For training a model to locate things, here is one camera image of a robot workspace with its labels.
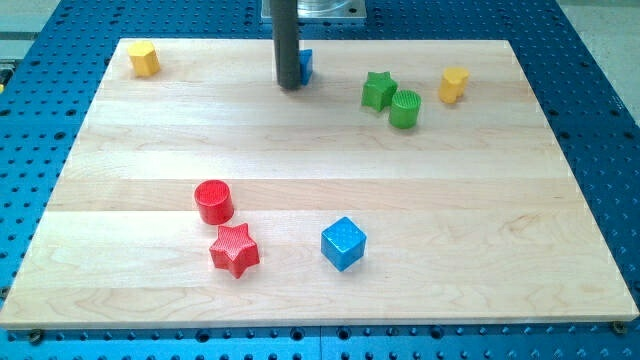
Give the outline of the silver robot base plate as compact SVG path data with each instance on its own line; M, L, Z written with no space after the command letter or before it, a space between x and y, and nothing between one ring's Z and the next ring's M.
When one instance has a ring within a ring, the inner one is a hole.
M364 21L365 0L298 0L298 20L302 22Z

